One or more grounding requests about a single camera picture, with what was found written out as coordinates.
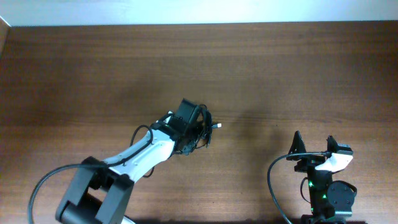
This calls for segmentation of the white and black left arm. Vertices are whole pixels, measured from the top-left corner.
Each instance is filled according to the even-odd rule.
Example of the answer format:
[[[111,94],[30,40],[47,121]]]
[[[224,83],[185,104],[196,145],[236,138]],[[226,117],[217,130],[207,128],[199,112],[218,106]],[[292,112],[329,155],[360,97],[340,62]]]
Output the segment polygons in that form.
[[[136,182],[174,154],[188,155],[200,140],[209,140],[212,116],[205,105],[182,100],[147,126],[138,142],[99,161],[86,158],[61,199],[55,218],[60,223],[122,223]]]

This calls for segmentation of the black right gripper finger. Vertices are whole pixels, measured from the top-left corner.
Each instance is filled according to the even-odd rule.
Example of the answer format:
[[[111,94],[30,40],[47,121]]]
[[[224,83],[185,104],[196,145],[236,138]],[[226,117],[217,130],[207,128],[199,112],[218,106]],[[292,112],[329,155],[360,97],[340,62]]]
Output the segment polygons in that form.
[[[336,153],[339,150],[339,145],[332,135],[327,138],[327,151],[330,153]]]
[[[305,153],[305,152],[306,152],[306,148],[305,148],[305,144],[302,139],[302,136],[300,134],[300,131],[296,131],[294,133],[292,145],[289,149],[288,154],[298,154],[298,153]]]

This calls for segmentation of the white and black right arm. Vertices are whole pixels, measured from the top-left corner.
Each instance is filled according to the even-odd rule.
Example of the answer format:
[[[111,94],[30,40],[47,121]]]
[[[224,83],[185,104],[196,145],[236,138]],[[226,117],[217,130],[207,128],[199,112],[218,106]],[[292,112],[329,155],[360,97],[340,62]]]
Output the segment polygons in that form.
[[[299,131],[296,131],[288,152],[288,161],[295,161],[294,171],[306,173],[311,214],[302,215],[301,223],[346,223],[352,216],[357,188],[342,180],[333,180],[333,174],[344,170],[353,160],[353,150],[339,144],[333,136],[327,138],[327,149],[318,155],[306,151]]]

